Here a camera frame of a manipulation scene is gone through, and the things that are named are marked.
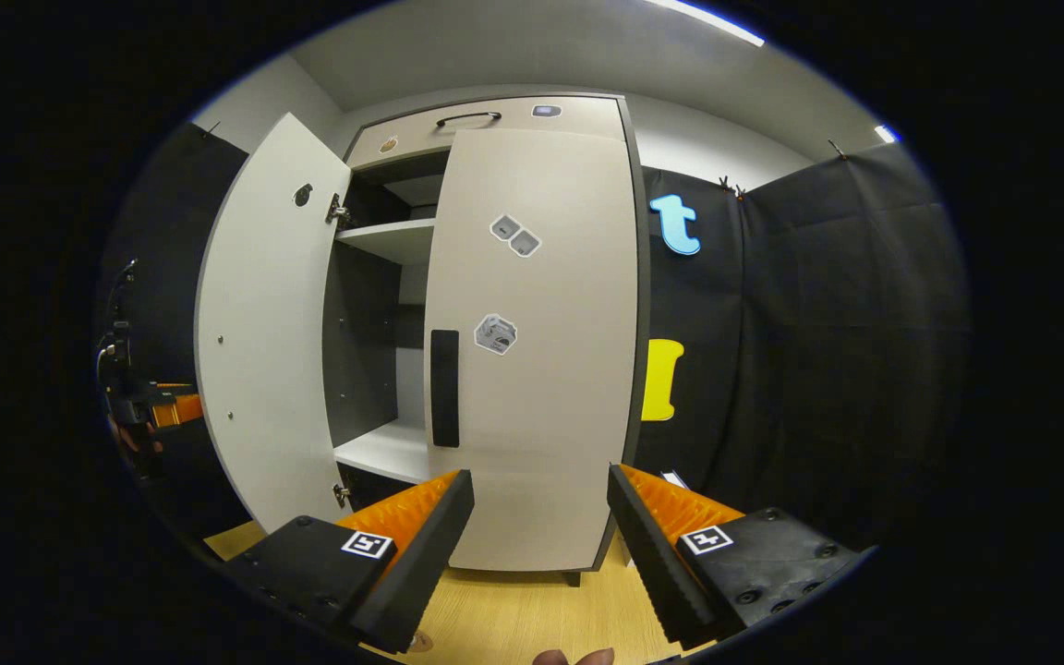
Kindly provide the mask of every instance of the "white cabinet door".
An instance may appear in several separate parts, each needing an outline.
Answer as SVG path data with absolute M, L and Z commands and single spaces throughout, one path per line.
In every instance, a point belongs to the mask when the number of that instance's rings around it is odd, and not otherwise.
M 527 256 L 514 225 L 541 242 Z M 451 149 L 426 294 L 431 475 L 469 468 L 473 513 L 449 564 L 565 570 L 594 564 L 632 396 L 637 230 L 621 140 L 464 130 Z M 515 328 L 502 354 L 476 344 L 488 315 Z M 431 332 L 456 330 L 459 447 L 431 408 Z M 501 330 L 494 337 L 510 336 Z M 435 397 L 443 401 L 445 395 Z
M 245 161 L 207 239 L 195 362 L 207 432 L 236 495 L 269 533 L 334 521 L 338 481 L 322 395 L 322 292 L 331 195 L 351 170 L 286 114 Z M 309 200 L 295 193 L 311 185 Z

